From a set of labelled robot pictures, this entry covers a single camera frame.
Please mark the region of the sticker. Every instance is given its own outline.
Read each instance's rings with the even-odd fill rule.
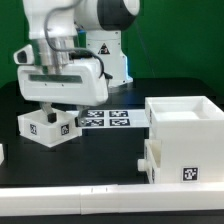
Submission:
[[[104,43],[98,54],[110,54],[107,45]]]
[[[86,127],[103,127],[104,120],[103,119],[87,119]]]
[[[61,135],[67,135],[69,134],[69,125],[63,125],[61,126]]]
[[[183,168],[183,182],[197,181],[199,176],[198,167]]]
[[[104,117],[104,111],[88,111],[87,117]]]
[[[128,111],[110,111],[110,117],[128,117]]]
[[[37,127],[36,125],[31,124],[30,125],[30,132],[34,135],[37,135]]]
[[[129,119],[110,119],[110,126],[113,126],[113,127],[130,126],[130,120]]]

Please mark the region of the cable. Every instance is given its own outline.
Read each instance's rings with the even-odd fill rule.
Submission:
[[[145,53],[145,56],[148,60],[149,69],[152,71],[153,77],[156,78],[156,75],[155,75],[155,72],[154,72],[154,69],[153,69],[153,66],[152,66],[152,60],[151,60],[151,57],[150,57],[150,53],[147,50],[147,47],[145,45],[145,41],[144,41],[143,36],[142,36],[142,32],[140,30],[140,27],[139,27],[137,21],[135,21],[135,28],[136,28],[140,43],[142,45],[142,49],[143,49],[143,51]]]
[[[69,6],[66,6],[66,7],[58,7],[58,8],[55,8],[55,9],[52,9],[47,15],[46,15],[46,18],[45,18],[45,21],[44,21],[44,34],[45,34],[45,38],[46,38],[46,41],[49,45],[49,47],[55,51],[55,52],[74,52],[76,53],[77,51],[80,51],[80,52],[87,52],[87,53],[90,53],[92,55],[92,57],[96,58],[99,60],[100,62],[100,65],[101,65],[101,74],[100,74],[100,77],[101,78],[103,75],[108,75],[104,72],[104,63],[102,61],[102,59],[97,56],[95,53],[93,53],[92,51],[86,49],[86,48],[61,48],[61,49],[58,49],[56,48],[52,43],[51,43],[51,40],[50,40],[50,37],[49,37],[49,33],[48,33],[48,24],[49,24],[49,21],[50,21],[50,18],[52,17],[53,14],[57,13],[57,12],[60,12],[60,11],[67,11],[67,10],[70,10],[70,9],[73,9],[73,8],[76,8],[80,3],[81,3],[82,0],[78,0],[78,2],[72,4],[72,5],[69,5]]]

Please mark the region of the green background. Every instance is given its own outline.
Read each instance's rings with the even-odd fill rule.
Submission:
[[[1,0],[0,27],[3,86],[17,79],[13,53],[29,43],[22,0]],[[132,77],[193,77],[224,95],[223,0],[141,0],[122,41]]]

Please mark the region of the white plastic block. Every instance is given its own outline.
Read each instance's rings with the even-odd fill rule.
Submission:
[[[123,185],[119,212],[224,209],[223,189],[224,183]]]
[[[3,152],[3,146],[0,144],[0,165],[4,161],[4,152]]]
[[[119,195],[117,185],[83,187],[81,214],[117,213]]]
[[[53,147],[80,136],[75,126],[75,117],[69,113],[55,110],[57,122],[50,124],[42,110],[18,117],[20,134],[30,140]]]
[[[150,183],[224,181],[224,113],[206,97],[146,98]]]
[[[80,188],[0,189],[0,216],[80,214]]]

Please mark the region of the black table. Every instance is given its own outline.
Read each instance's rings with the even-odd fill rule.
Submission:
[[[197,79],[138,79],[133,88],[110,95],[97,109],[143,109],[145,97],[207,96],[222,108],[222,99]],[[83,186],[148,183],[137,171],[147,129],[89,129],[83,136],[51,149],[19,135],[17,116],[39,109],[24,101],[17,82],[0,89],[0,140],[6,160],[0,187]],[[73,110],[71,105],[53,105]],[[89,216],[7,217],[0,223],[224,223],[223,211],[158,212]]]

